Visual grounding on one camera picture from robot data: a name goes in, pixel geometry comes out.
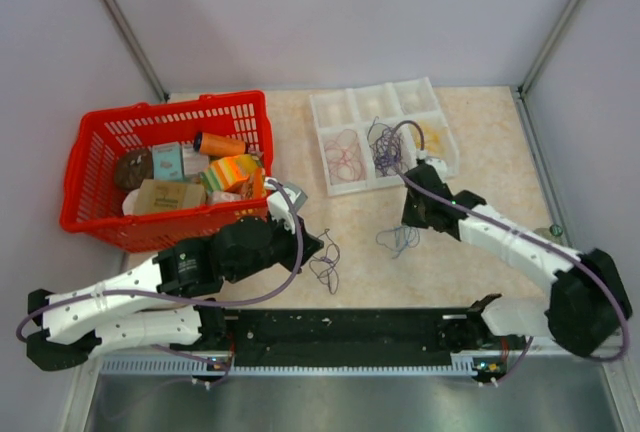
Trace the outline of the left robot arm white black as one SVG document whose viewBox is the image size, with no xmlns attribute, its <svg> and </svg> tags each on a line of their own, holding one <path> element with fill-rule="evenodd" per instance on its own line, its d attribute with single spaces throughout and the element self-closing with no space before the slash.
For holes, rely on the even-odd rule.
<svg viewBox="0 0 640 432">
<path fill-rule="evenodd" d="M 214 350 L 228 338 L 224 309 L 214 299 L 225 284 L 275 265 L 295 275 L 323 246 L 303 224 L 246 217 L 92 287 L 35 290 L 28 319 L 38 329 L 23 339 L 26 355 L 53 372 L 123 349 Z"/>
</svg>

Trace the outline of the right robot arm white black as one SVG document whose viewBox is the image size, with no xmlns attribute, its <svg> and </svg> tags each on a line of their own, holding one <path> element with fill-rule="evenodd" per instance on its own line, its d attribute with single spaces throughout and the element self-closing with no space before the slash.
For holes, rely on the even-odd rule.
<svg viewBox="0 0 640 432">
<path fill-rule="evenodd" d="M 403 224 L 447 234 L 494 255 L 544 295 L 540 300 L 503 296 L 491 300 L 466 324 L 474 345 L 487 348 L 508 335 L 543 337 L 588 358 L 621 332 L 621 348 L 628 349 L 633 309 L 607 252 L 558 245 L 507 219 L 471 191 L 453 194 L 437 169 L 425 161 L 403 174 L 402 180 L 407 188 Z"/>
</svg>

